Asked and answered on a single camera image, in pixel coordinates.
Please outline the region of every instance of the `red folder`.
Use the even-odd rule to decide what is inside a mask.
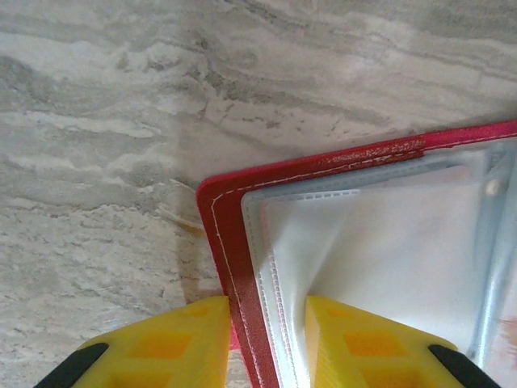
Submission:
[[[229,296],[235,334],[252,386],[275,388],[279,382],[242,219],[241,200],[247,192],[420,158],[430,150],[509,137],[517,137],[517,120],[383,141],[205,180],[197,192],[197,203],[222,288]]]

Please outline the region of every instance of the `black rubber tip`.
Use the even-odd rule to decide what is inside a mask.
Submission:
[[[73,352],[34,388],[71,388],[108,348],[98,343]]]
[[[430,345],[429,350],[465,388],[501,388],[465,354],[442,345]]]

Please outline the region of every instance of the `red binder edge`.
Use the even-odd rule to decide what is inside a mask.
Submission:
[[[429,150],[508,137],[517,137],[517,120],[382,141],[206,179],[197,190],[197,204],[222,289],[229,297],[234,334],[240,344],[251,385],[254,388],[276,388],[279,382],[242,219],[241,200],[247,192],[420,158]]]

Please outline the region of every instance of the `marble surface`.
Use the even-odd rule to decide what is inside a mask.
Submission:
[[[516,64],[516,0],[3,0],[0,386],[220,292],[203,178],[516,118]]]

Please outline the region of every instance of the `red leather cover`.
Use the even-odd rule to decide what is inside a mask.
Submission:
[[[428,150],[507,137],[517,137],[517,120],[383,141],[206,179],[198,189],[197,203],[223,291],[229,296],[233,327],[251,385],[276,388],[279,383],[242,220],[241,199],[247,192],[419,158]]]

